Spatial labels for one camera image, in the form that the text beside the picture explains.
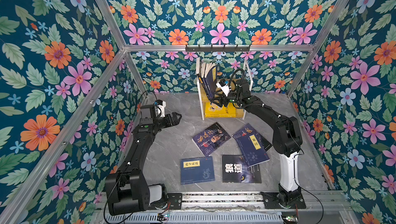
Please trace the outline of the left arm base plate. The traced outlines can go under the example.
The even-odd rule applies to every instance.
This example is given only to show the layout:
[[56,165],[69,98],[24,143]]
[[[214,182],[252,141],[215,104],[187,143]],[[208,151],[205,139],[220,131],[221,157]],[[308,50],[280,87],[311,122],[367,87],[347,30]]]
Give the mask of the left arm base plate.
[[165,206],[162,210],[181,210],[183,203],[182,193],[168,193],[165,198]]

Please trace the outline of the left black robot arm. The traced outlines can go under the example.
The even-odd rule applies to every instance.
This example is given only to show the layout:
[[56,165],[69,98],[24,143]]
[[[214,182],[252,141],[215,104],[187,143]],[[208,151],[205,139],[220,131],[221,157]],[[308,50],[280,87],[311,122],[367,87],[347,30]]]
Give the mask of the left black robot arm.
[[139,123],[132,131],[132,145],[119,169],[107,176],[105,212],[112,216],[143,212],[150,207],[163,208],[168,204],[164,184],[149,186],[143,174],[148,151],[156,135],[165,128],[177,126],[181,114],[165,113],[166,102],[157,100],[141,107]]

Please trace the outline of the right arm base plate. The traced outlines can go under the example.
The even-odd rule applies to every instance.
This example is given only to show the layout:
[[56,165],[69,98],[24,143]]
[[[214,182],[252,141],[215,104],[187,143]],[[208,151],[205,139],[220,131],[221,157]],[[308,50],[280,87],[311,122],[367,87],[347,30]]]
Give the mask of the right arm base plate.
[[295,199],[283,201],[277,192],[260,192],[263,197],[265,209],[307,209],[306,203],[302,196]]

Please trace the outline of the yellow cartoon cover book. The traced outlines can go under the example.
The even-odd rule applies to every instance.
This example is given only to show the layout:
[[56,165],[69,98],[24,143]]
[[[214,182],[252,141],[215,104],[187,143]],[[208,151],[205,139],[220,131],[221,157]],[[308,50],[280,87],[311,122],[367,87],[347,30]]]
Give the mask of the yellow cartoon cover book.
[[236,116],[236,108],[232,104],[227,106],[219,107],[214,103],[207,102],[205,104],[205,115],[206,116]]

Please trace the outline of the dark illustrated cover book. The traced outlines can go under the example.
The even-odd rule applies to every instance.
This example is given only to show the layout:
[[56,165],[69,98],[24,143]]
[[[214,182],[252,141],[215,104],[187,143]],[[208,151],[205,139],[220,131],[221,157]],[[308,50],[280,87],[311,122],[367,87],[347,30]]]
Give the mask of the dark illustrated cover book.
[[229,133],[218,122],[192,137],[192,141],[205,157],[210,156],[230,139]]

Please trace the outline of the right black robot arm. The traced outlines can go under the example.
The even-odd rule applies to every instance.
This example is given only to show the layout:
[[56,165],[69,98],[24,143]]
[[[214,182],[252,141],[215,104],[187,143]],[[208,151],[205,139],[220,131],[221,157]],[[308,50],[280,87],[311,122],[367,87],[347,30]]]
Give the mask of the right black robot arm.
[[249,83],[241,78],[236,81],[221,80],[217,83],[219,91],[210,101],[219,107],[235,104],[251,114],[256,115],[273,130],[272,146],[279,154],[281,179],[276,200],[283,208],[294,207],[303,203],[302,188],[298,179],[298,158],[303,154],[303,143],[299,122],[296,117],[287,117],[266,105],[260,98],[250,92]]

